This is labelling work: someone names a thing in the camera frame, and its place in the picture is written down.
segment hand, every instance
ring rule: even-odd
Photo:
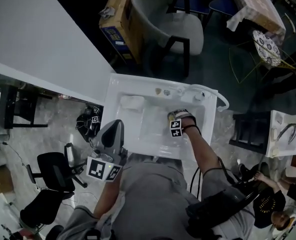
[[[265,181],[266,179],[266,176],[263,175],[260,171],[257,171],[256,174],[254,175],[254,178],[257,180],[257,181]]]
[[[182,127],[190,126],[190,125],[195,125],[194,119],[192,119],[191,117],[184,117],[181,119],[181,126]]]

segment white sink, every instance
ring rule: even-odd
[[[124,148],[129,152],[194,161],[188,136],[171,137],[167,114],[175,109],[187,109],[196,117],[203,138],[210,144],[217,96],[209,93],[206,99],[199,101],[194,99],[198,90],[191,90],[178,97],[178,90],[188,86],[179,82],[112,73],[101,127],[112,120],[121,119],[124,123]],[[123,96],[142,96],[142,110],[123,108],[120,103]]]

